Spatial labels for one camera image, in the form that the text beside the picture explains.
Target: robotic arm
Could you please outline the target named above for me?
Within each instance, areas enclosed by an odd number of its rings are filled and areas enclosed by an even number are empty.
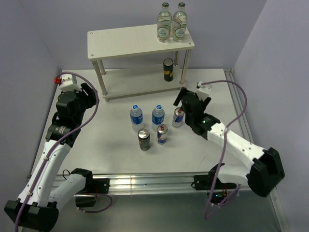
[[[203,88],[207,87],[199,83],[197,92],[194,93],[183,87],[174,105],[182,102],[185,123],[194,133],[223,146],[225,125],[214,116],[204,113],[211,98],[208,94],[201,94],[205,93]],[[248,185],[257,195],[266,197],[285,176],[279,153],[273,148],[266,150],[229,130],[226,149],[240,159],[245,167],[232,167],[223,163],[218,174],[219,183]],[[199,181],[200,186],[209,186],[216,168],[217,166],[212,168],[208,177],[204,178],[204,183]]]
[[[59,139],[82,124],[86,109],[91,108],[97,102],[94,90],[86,83],[81,84],[81,87],[79,87],[74,75],[63,74],[60,78],[55,78],[55,83],[60,85],[62,92],[58,96],[56,103],[57,112],[54,114],[52,124],[48,128],[45,137],[46,142],[42,156],[31,179],[18,196],[18,199],[8,201],[4,208],[7,215],[15,222],[22,204],[29,197],[19,218],[19,225],[45,232],[54,227],[60,209],[74,194],[79,191],[89,192],[93,186],[91,171],[75,169],[64,183],[51,192],[59,168],[73,147],[81,130],[73,132],[61,141],[52,151],[50,157],[47,157],[47,153]],[[47,163],[34,190],[31,191],[30,187],[35,181],[43,162]]]

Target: black can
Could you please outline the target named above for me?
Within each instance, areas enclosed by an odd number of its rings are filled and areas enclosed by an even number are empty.
[[[139,138],[139,144],[140,148],[143,151],[147,151],[150,148],[150,133],[146,129],[140,129],[137,133],[137,136]]]
[[[174,78],[174,72],[173,72],[173,60],[171,58],[166,58],[163,61],[163,72],[164,72],[164,80],[166,81],[172,81]]]

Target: silver can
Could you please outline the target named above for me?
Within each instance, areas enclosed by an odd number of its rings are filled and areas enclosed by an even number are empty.
[[[166,139],[168,137],[168,127],[164,124],[158,126],[157,133],[156,133],[156,140],[159,144],[166,143]]]
[[[147,129],[140,129],[137,133],[139,138],[140,148],[147,151],[150,148],[150,133]]]
[[[184,116],[184,111],[180,107],[177,107],[174,111],[172,125],[174,127],[180,127],[183,122],[183,116]]]

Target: gray wall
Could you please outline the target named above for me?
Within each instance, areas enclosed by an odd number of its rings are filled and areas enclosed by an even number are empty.
[[[55,90],[56,64],[17,0],[0,0],[0,227],[24,188]]]
[[[268,0],[234,72],[255,142],[281,154],[279,194],[294,232],[309,230],[308,10],[308,0]]]
[[[180,0],[169,0],[175,12]],[[89,69],[90,30],[155,24],[162,0],[20,0],[61,68]],[[233,67],[266,0],[187,1],[196,48],[191,68]],[[106,61],[106,68],[161,63],[172,54]]]

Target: plastic water bottle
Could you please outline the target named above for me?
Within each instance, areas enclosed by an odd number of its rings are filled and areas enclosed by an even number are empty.
[[[138,105],[133,105],[130,111],[130,117],[132,122],[132,128],[137,133],[144,127],[143,124],[143,112]]]
[[[185,30],[187,27],[188,16],[184,11],[185,4],[180,2],[178,4],[178,11],[175,12],[173,16],[172,23],[172,38],[176,42],[181,42],[185,36]]]
[[[153,117],[152,117],[153,118],[152,129],[154,131],[156,131],[158,126],[163,123],[164,115],[165,115],[165,112],[162,106],[157,105],[155,109],[153,110]]]

